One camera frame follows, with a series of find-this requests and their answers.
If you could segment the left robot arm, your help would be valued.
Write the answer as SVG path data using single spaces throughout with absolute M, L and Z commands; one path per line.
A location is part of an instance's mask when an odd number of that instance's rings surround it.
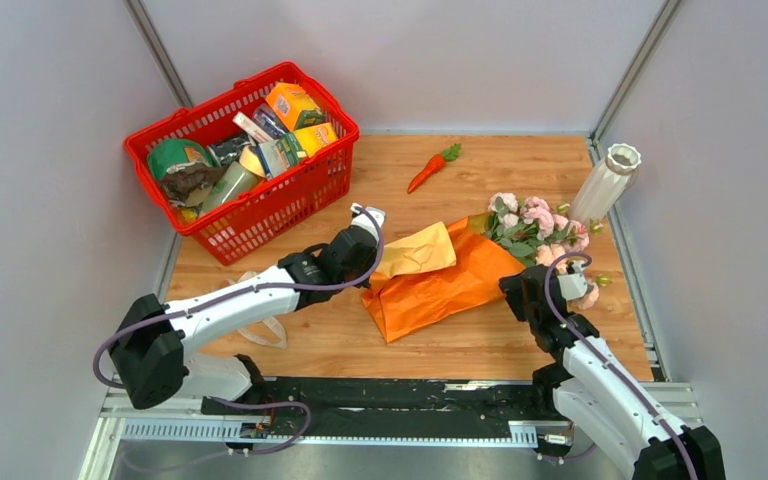
M 96 351 L 93 373 L 124 390 L 137 410 L 197 395 L 227 399 L 238 412 L 253 414 L 264 405 L 264 385 L 243 361 L 205 355 L 201 348 L 250 324 L 368 286 L 383 253 L 381 240 L 380 223 L 358 216 L 331 242 L 289 254 L 247 280 L 168 303 L 144 295 Z

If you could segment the pink flower bouquet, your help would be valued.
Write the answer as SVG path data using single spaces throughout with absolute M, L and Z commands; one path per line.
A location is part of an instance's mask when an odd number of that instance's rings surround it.
M 540 197 L 519 199 L 513 193 L 491 196 L 485 235 L 526 266 L 550 265 L 563 254 L 582 252 L 590 244 L 590 229 Z

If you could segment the cream ribbon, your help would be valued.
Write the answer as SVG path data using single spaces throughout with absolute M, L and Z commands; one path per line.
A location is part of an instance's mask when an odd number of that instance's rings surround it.
M 288 347 L 287 331 L 281 321 L 275 317 L 268 317 L 255 324 L 241 327 L 237 333 L 247 341 L 274 349 L 286 349 Z

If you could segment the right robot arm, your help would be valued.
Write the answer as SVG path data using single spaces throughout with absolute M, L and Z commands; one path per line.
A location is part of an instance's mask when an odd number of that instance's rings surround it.
M 582 429 L 627 479 L 723 479 L 722 448 L 705 426 L 691 427 L 646 392 L 597 328 L 570 305 L 594 294 L 584 261 L 537 265 L 498 286 L 553 363 L 533 373 L 533 410 Z

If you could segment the orange wrapping paper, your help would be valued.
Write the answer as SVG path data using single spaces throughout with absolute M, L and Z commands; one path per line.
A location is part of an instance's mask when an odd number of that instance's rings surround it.
M 477 233 L 468 217 L 447 226 L 437 222 L 385 246 L 362 303 L 390 343 L 501 299 L 498 281 L 522 269 L 506 250 Z

